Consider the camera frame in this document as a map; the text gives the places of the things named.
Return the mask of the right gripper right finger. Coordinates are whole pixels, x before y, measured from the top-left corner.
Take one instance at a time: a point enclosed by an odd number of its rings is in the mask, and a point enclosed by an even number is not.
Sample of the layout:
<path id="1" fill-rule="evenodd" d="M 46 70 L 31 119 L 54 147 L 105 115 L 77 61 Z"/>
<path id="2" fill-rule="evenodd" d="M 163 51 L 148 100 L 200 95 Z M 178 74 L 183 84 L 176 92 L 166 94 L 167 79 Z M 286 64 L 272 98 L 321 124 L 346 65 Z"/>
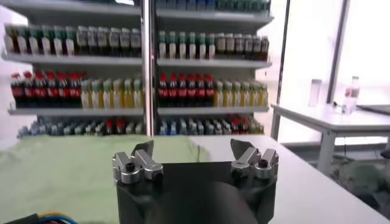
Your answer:
<path id="1" fill-rule="evenodd" d="M 266 149 L 261 153 L 250 142 L 237 139 L 230 140 L 235 160 L 230 163 L 231 176 L 240 180 L 253 174 L 260 180 L 270 180 L 278 175 L 278 153 L 274 149 Z"/>

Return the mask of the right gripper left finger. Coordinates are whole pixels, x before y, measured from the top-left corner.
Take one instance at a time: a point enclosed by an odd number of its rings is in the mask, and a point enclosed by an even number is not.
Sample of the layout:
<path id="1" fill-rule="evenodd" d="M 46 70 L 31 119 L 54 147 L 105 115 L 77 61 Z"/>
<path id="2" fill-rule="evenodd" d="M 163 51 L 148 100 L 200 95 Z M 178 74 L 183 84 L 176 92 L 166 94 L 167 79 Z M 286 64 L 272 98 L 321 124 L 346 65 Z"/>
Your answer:
<path id="1" fill-rule="evenodd" d="M 135 184 L 141 180 L 160 183 L 163 179 L 163 165 L 152 159 L 154 142 L 137 144 L 130 156 L 117 152 L 112 157 L 113 182 Z"/>

